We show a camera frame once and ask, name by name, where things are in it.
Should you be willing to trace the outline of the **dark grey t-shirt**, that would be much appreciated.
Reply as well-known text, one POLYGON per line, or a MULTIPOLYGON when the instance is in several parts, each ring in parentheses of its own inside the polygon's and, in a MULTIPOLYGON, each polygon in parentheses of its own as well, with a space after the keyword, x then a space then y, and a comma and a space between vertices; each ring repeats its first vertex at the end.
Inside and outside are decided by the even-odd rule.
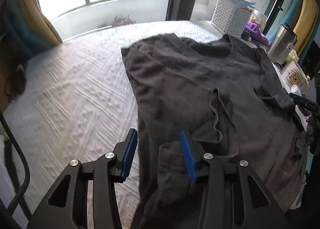
POLYGON ((132 228, 195 228, 204 185, 180 148, 248 161, 283 212, 304 179, 305 131, 263 49, 224 35, 209 43, 165 34, 121 51, 138 105, 140 203, 132 228))

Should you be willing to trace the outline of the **white bear mug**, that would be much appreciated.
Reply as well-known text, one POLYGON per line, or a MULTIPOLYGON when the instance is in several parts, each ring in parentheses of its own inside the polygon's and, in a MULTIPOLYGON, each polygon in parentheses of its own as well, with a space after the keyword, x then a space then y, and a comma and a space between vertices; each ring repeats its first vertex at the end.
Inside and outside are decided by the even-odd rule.
POLYGON ((281 76, 290 88, 296 85, 302 93, 308 90, 309 82, 307 77, 295 61, 291 61, 285 65, 281 70, 281 76))

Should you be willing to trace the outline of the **yellow snack bag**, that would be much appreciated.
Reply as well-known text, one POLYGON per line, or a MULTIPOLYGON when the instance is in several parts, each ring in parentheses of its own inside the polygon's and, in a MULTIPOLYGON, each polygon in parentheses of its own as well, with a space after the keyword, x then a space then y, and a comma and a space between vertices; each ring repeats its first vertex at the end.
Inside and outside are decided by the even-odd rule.
POLYGON ((294 61, 294 62, 298 62, 299 58, 297 56, 297 53, 295 50, 291 50, 287 56, 287 58, 285 59, 285 63, 286 64, 289 64, 291 61, 294 61))

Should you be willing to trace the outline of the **white small bottle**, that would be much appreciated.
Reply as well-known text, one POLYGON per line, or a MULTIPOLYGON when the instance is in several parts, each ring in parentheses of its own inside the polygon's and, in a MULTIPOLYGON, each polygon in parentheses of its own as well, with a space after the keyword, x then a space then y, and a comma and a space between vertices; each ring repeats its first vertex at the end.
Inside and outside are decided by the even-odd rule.
POLYGON ((287 44, 287 46, 284 49, 284 51, 281 52, 280 55, 278 56, 276 62, 278 64, 282 65, 285 62, 285 60, 286 60, 287 56, 289 55, 289 53, 292 51, 292 49, 293 49, 293 44, 292 43, 287 44))

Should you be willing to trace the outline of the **stainless steel thermos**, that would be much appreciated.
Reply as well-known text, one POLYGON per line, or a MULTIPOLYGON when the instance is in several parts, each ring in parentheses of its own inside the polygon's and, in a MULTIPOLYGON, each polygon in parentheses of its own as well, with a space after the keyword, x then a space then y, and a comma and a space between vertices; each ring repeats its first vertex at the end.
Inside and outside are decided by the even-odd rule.
POLYGON ((297 42, 297 35, 291 29, 289 24, 283 23, 279 27, 276 35, 274 37, 273 42, 271 43, 270 47, 268 48, 267 55, 269 59, 276 64, 276 60, 281 52, 284 51, 287 44, 292 43, 293 46, 297 42))

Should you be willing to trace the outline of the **yellow curtain right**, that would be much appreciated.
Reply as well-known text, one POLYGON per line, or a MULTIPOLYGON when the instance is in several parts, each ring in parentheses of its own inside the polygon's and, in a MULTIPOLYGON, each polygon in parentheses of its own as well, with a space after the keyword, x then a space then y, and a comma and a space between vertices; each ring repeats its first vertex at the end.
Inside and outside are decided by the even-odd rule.
POLYGON ((305 48, 317 22, 319 6, 315 0, 303 0, 303 6, 298 22, 294 28, 294 33, 297 35, 297 42, 294 50, 297 56, 300 57, 305 48))

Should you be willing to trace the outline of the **yellow curtain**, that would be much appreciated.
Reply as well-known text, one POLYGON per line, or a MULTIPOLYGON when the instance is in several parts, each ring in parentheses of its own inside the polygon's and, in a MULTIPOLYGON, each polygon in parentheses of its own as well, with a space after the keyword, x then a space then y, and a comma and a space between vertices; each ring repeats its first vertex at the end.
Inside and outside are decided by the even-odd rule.
POLYGON ((62 39, 55 27, 42 13, 38 0, 18 0, 22 17, 28 26, 51 45, 59 45, 62 39))
POLYGON ((298 22, 294 28, 294 33, 297 35, 297 42, 294 50, 297 56, 300 57, 305 48, 317 22, 319 6, 315 0, 303 0, 303 6, 298 22))

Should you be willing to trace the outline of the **purple plush toy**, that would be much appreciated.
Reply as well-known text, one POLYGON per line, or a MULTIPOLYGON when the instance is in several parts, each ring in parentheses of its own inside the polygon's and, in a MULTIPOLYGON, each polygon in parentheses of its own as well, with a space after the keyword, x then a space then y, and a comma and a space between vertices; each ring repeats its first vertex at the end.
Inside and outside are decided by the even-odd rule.
POLYGON ((257 42, 265 46, 270 46, 268 38, 260 32, 259 26, 257 24, 247 22, 245 30, 247 30, 250 33, 250 36, 257 42))

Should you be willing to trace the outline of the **snack jar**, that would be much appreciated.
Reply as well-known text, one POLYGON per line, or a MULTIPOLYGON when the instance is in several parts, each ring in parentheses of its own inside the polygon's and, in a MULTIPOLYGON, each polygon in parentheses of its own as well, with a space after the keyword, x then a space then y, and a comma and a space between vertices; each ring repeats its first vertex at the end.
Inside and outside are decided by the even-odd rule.
POLYGON ((266 26, 267 17, 263 13, 261 13, 260 11, 254 10, 249 21, 257 24, 260 32, 263 32, 264 28, 266 26))

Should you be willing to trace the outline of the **white textured bedspread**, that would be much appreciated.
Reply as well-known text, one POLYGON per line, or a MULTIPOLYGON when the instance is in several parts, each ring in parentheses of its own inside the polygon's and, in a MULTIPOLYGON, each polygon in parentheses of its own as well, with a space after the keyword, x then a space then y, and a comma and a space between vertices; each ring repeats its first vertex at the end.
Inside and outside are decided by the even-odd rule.
MULTIPOLYGON (((24 198, 31 216, 72 160, 95 161, 124 141, 131 128, 138 133, 138 105, 121 51, 165 34, 200 43, 228 35, 215 37, 189 22, 127 25, 64 42, 29 62, 27 87, 4 118, 30 169, 24 198)), ((137 209, 140 203, 138 143, 129 176, 114 185, 119 216, 129 204, 137 209)), ((92 199, 89 181, 87 228, 94 228, 92 199)))

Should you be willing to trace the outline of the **white perforated storage basket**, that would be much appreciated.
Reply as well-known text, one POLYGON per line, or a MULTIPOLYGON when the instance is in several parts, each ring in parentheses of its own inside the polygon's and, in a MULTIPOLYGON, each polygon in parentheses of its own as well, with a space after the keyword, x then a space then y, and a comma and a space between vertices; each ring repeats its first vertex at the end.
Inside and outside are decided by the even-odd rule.
POLYGON ((253 10, 229 0, 217 0, 211 23, 222 34, 240 38, 253 10))

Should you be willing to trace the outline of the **dried plant on balcony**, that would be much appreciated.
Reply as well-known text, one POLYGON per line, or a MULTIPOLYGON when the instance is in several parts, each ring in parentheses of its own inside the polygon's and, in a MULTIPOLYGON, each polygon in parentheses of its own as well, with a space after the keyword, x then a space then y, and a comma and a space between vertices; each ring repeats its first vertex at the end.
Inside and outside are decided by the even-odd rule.
POLYGON ((116 16, 112 21, 111 26, 118 27, 118 26, 132 25, 135 23, 136 22, 134 20, 131 20, 129 16, 116 16))

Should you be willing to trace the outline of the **yellow curtain left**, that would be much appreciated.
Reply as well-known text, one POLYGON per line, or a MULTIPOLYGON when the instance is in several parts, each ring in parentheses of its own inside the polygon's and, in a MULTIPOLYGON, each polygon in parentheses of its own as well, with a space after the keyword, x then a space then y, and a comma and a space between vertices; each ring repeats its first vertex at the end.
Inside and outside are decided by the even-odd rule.
POLYGON ((59 45, 62 39, 55 27, 42 13, 38 0, 18 0, 22 17, 28 26, 51 45, 59 45))

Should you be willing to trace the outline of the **black metal chair frame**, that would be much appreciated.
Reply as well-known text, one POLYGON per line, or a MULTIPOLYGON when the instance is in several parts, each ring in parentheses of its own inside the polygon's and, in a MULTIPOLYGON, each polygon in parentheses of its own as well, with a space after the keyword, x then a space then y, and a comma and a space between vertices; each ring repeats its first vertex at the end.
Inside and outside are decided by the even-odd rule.
POLYGON ((25 158, 25 155, 23 154, 17 140, 15 139, 12 131, 10 130, 3 113, 1 113, 1 125, 4 128, 4 131, 7 135, 7 139, 4 140, 4 161, 5 161, 5 167, 7 169, 7 172, 9 174, 9 178, 12 182, 13 188, 15 190, 15 196, 12 199, 12 201, 9 204, 8 211, 11 215, 15 212, 18 205, 20 205, 25 217, 30 220, 31 219, 31 211, 25 201, 24 194, 29 186, 30 183, 30 169, 27 163, 27 160, 25 158), (13 158, 13 148, 15 149, 16 153, 18 154, 23 169, 24 169, 24 180, 22 183, 20 183, 16 165, 14 163, 13 158))

